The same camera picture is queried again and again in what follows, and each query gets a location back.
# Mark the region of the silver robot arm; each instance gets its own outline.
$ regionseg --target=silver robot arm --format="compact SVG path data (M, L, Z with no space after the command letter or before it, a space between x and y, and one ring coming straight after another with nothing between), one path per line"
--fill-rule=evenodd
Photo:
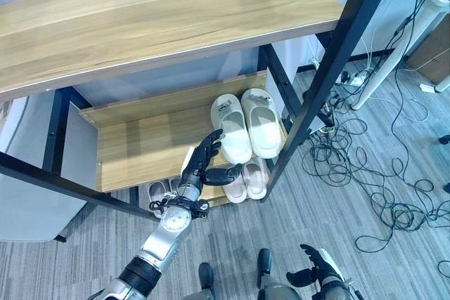
M242 165L230 169L207 169L210 160L221 147L216 142L222 130L207 136L194 150L191 159L183 170L178 187L178 196L163 200L161 221L150 234L140 251L129 262L117 279L114 279L96 300L145 300L155 288L161 275L167 270L181 241L191 231L191 221L205 218L209 204L198 200L203 183L226 185L238 178Z

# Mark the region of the black metal frame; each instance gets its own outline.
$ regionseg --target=black metal frame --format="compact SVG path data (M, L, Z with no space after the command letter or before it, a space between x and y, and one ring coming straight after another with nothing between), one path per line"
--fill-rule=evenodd
M100 193L60 176L70 103L78 109L91 107L91 104L72 87L55 91L42 168L0 152L0 174L93 204L158 221L152 212L139 207L136 189L131 189L130 203L126 203L111 197L109 193ZM62 241L62 238L57 236L55 240Z
M348 0L333 33L322 34L321 39L323 37L322 40L326 41L327 44L326 52L303 104L300 103L273 46L269 44L259 47L258 69L266 69L267 67L270 69L289 114L285 121L289 134L283 150L275 164L272 160L267 161L271 175L267 185L267 194L262 202L265 202L270 196L297 146L303 143L308 136L309 125L319 113L326 96L330 93L339 73L349 60L380 1ZM99 193L60 177L70 102L79 109L90 107L89 102L72 87L56 90L43 168L32 166L0 152L0 174L90 203L158 221L153 213L139 208L137 187L130 189L130 203L126 203L111 197L110 193Z
M267 198L269 198L271 191L274 189L276 182L283 173L284 168L288 164L295 149L297 149L297 146L302 144L308 137L309 125L312 123L314 117L320 112L326 96L330 93L330 90L344 68L345 63L349 60L349 57L369 24L380 1L381 0L347 0L339 22L336 25L336 29L331 34L332 37L329 41L328 48L326 48L325 55L322 58L313 82L304 98L304 102L298 111L295 110L295 103L298 100L297 95L295 93L288 94L286 97L285 93L292 93L293 89L289 89L289 87L292 88L292 85L285 80L286 76L284 69L281 67L279 60L277 62L278 58L276 57L276 54L273 56L267 53L267 51L271 50L269 45L260 47L266 51L267 55L269 55L266 59L266 63L269 64L272 77L277 83L278 89L280 89L281 97L286 104L288 112L290 114L291 111L294 112L294 116L291 115L291 118L294 121L292 128L290 129L288 139L278 156L275 167L271 171L269 182L267 183L267 194L262 199L262 202L265 202ZM259 55L264 57L264 52L260 52ZM263 61L259 61L258 63L259 65L264 64Z

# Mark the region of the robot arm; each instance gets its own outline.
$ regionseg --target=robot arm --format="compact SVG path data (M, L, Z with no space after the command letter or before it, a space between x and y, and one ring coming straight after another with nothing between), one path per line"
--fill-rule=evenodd
M352 282L344 280L330 254L324 249L317 251L306 244L301 244L300 247L309 256L314 267L287 273L289 283L292 286L305 287L318 281L321 290L312 296L312 300L352 300L349 289ZM355 291L355 294L359 300L364 300L359 291Z
M198 201L203 184L226 185L240 174L240 164L230 169L207 169L211 159L219 153L221 143L216 141L221 134L221 129L214 131L194 150L181 175L178 195L171 200L164 199L158 207L162 216L157 229L151 233L120 276L96 299L147 299L178 252L181 241L190 233L192 219L207 216L208 202Z

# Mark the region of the wooden shelf board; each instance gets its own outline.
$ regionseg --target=wooden shelf board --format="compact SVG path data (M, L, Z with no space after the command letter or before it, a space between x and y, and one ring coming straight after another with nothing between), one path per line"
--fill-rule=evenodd
M210 207L219 207L220 205L225 205L230 203L226 196L216 198L214 200L210 200Z
M212 131L210 105L99 129L97 190L119 190L179 175L188 148ZM211 167L223 164L228 162L219 153ZM220 187L208 187L205 193L206 199L222 196Z
M88 108L82 110L80 114L99 129L122 122L211 105L217 97L225 93L233 93L239 97L249 88L264 89L266 78L267 71L263 70L147 98Z
M338 0L23 0L0 6L0 101L333 30Z

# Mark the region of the white slipper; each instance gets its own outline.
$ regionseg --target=white slipper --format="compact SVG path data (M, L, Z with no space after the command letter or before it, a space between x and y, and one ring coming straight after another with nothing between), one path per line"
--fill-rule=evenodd
M264 175L262 159L251 159L248 163L244 164L242 177L247 188L247 195L253 200L260 200L267 193Z
M214 129L224 130L221 151L226 160L232 164L248 162L252 146L238 98L232 94L220 95L211 106L211 122Z
M223 186L226 197L232 203L241 203L247 198L247 189L245 189L242 175L232 183Z
M146 190L148 194L148 199L151 202L162 201L166 193L170 192L169 184L167 180L156 181L146 184ZM161 218L161 212L153 212L157 218Z
M244 93L240 103L253 152L261 158L274 158L282 148L274 100L266 91L252 88Z
M180 185L181 182L181 178L180 177L174 177L169 179L169 186L170 186L170 191L174 194L177 194L177 190L178 190L178 186Z

